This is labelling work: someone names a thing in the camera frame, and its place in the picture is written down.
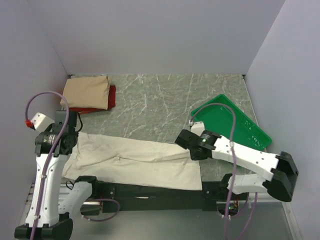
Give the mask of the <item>white t shirt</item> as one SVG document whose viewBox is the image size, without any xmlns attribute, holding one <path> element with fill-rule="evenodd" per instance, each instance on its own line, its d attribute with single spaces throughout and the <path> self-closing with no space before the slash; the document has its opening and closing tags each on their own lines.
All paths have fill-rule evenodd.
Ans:
<svg viewBox="0 0 320 240">
<path fill-rule="evenodd" d="M 201 169 L 176 144 L 81 132 L 62 177 L 94 176 L 106 183 L 200 191 Z"/>
</svg>

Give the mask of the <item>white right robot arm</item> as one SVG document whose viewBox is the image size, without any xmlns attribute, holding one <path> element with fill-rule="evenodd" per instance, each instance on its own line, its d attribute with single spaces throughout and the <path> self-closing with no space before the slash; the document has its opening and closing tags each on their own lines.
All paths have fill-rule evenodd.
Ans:
<svg viewBox="0 0 320 240">
<path fill-rule="evenodd" d="M 175 143 L 189 150 L 193 161 L 223 160 L 252 171 L 251 174 L 226 174 L 219 193 L 230 200 L 242 193 L 267 193 L 276 200 L 291 202 L 299 176 L 298 168 L 287 152 L 267 153 L 234 143 L 217 133 L 204 130 L 197 135 L 183 129 Z"/>
</svg>

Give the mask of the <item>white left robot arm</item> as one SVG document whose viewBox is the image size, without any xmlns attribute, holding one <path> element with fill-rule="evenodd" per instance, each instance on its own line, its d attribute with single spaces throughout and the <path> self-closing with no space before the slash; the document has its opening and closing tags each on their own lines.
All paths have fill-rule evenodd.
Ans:
<svg viewBox="0 0 320 240">
<path fill-rule="evenodd" d="M 73 190 L 59 203 L 64 166 L 78 142 L 76 125 L 52 123 L 35 139 L 36 181 L 25 223 L 16 227 L 18 240 L 68 240 L 73 218 L 83 203 L 96 200 L 100 188 L 95 176 L 80 176 Z"/>
</svg>

